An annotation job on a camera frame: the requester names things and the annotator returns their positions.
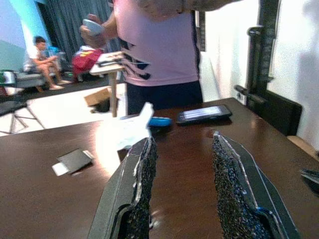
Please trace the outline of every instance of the person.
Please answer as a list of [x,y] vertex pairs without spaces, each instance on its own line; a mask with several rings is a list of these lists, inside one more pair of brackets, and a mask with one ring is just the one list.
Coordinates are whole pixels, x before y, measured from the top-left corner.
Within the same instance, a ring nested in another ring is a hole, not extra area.
[[[233,1],[113,0],[101,34],[90,36],[84,25],[80,32],[93,48],[119,37],[129,115],[138,114],[145,102],[154,110],[183,107],[202,103],[194,10],[214,10]],[[101,24],[95,15],[88,18]]]
[[56,64],[57,56],[45,57],[41,51],[46,49],[45,39],[41,36],[34,38],[34,43],[31,48],[27,49],[25,53],[25,60],[23,64],[23,71],[28,74],[42,73],[50,85],[50,90],[63,89],[62,86],[58,86],[54,83],[53,78],[50,76],[50,68],[53,69],[57,78],[58,84],[67,84],[68,81],[64,81],[58,70]]

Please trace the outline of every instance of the dark brown table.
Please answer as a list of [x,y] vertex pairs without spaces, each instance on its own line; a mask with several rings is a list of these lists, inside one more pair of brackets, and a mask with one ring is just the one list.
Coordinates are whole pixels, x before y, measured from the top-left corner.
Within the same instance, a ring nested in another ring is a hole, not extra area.
[[[151,239],[222,238],[212,169],[212,133],[220,131],[254,156],[281,194],[303,238],[319,238],[319,198],[302,181],[299,169],[319,164],[235,99],[233,116],[219,123],[173,125],[156,136],[159,159],[152,190]],[[176,118],[186,108],[157,111]],[[106,182],[119,162],[97,148],[101,122],[0,137],[0,238],[86,238]],[[96,157],[92,167],[57,177],[56,157],[76,148]]]

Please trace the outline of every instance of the white card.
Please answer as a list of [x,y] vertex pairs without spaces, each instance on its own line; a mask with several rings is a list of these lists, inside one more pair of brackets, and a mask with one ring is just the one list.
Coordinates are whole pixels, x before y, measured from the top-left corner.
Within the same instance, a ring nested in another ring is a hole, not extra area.
[[67,172],[69,169],[65,166],[64,163],[57,163],[52,166],[53,171],[55,172],[56,176],[61,176]]

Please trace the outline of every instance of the hand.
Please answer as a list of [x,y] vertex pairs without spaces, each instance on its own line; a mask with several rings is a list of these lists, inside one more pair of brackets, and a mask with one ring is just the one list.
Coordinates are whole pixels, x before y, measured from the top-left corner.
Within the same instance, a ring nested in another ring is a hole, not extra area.
[[57,56],[50,56],[49,62],[55,61],[58,57]]
[[[89,14],[88,19],[98,24],[101,24],[101,20],[96,15]],[[86,26],[82,25],[80,26],[80,32],[81,32],[81,37],[83,38],[85,44],[91,46],[92,48],[97,49],[97,48],[103,47],[106,44],[105,31],[103,31],[99,35],[90,36],[88,34],[90,30]]]
[[138,6],[154,21],[163,21],[183,11],[182,0],[136,0]]

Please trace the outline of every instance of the white remote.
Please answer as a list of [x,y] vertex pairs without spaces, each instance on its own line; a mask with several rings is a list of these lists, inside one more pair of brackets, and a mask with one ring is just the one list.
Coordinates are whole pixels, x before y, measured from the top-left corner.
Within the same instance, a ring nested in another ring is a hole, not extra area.
[[100,24],[94,21],[91,21],[89,19],[84,19],[83,25],[85,25],[90,30],[89,32],[90,36],[99,35],[103,31],[103,27]]

